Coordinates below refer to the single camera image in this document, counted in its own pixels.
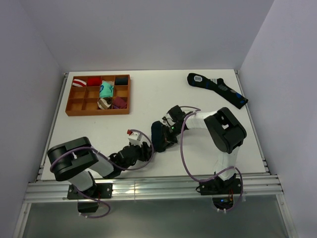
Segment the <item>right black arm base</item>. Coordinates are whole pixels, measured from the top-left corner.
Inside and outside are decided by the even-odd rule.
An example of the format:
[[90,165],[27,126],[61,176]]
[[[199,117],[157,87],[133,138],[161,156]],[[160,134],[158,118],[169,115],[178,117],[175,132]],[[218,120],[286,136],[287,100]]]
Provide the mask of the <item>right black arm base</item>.
[[243,186],[241,180],[234,174],[228,180],[216,177],[211,181],[199,183],[196,192],[200,195],[223,195],[223,197],[212,198],[212,202],[216,209],[227,211],[234,206],[234,195],[239,194],[238,199],[241,199]]

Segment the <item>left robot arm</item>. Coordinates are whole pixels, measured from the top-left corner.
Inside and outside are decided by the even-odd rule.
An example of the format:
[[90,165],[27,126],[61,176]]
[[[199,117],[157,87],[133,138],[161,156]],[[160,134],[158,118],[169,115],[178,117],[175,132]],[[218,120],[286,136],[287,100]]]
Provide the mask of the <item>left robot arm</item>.
[[56,181],[68,181],[79,189],[85,198],[96,194],[97,186],[88,169],[97,172],[104,179],[113,179],[122,171],[132,171],[137,161],[148,163],[153,155],[153,146],[147,142],[130,140],[117,153],[109,157],[102,155],[91,145],[87,137],[80,137],[48,150],[50,172]]

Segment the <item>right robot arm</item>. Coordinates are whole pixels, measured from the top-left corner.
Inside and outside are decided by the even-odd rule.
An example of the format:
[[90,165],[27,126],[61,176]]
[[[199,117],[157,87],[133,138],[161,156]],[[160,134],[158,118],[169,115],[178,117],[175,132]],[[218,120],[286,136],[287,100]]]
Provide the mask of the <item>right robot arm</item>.
[[188,106],[194,111],[185,112],[184,106],[172,107],[161,121],[152,124],[152,143],[155,151],[164,152],[178,143],[177,137],[183,139],[185,130],[206,129],[219,150],[215,175],[212,179],[219,193],[226,193],[235,177],[236,160],[247,132],[231,110],[223,107],[214,112],[204,113],[200,109]]

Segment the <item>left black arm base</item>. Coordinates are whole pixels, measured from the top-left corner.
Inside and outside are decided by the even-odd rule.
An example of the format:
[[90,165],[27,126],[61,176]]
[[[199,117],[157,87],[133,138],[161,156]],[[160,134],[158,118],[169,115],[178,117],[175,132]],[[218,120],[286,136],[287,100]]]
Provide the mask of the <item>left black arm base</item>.
[[97,183],[86,191],[78,190],[73,184],[68,188],[67,199],[78,200],[77,210],[80,213],[92,214],[102,204],[101,199],[110,199],[112,183]]

